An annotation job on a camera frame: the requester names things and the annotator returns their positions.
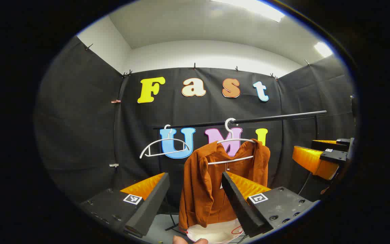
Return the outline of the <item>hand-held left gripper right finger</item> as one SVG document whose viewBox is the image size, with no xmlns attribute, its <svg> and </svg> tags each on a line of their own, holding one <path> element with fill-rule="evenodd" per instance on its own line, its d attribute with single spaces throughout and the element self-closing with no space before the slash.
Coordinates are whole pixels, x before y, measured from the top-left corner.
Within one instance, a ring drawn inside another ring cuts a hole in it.
<svg viewBox="0 0 390 244">
<path fill-rule="evenodd" d="M 319 204 L 286 187 L 266 188 L 228 171 L 221 182 L 243 232 L 251 238 L 291 225 Z"/>
</svg>

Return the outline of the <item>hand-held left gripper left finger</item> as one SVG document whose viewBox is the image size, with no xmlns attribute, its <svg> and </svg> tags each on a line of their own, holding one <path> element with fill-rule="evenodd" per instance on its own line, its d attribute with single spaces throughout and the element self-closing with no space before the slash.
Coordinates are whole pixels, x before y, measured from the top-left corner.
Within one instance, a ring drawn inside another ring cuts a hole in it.
<svg viewBox="0 0 390 244">
<path fill-rule="evenodd" d="M 147 235 L 170 186 L 166 172 L 122 190 L 107 189 L 82 201 L 79 207 L 116 233 Z"/>
</svg>

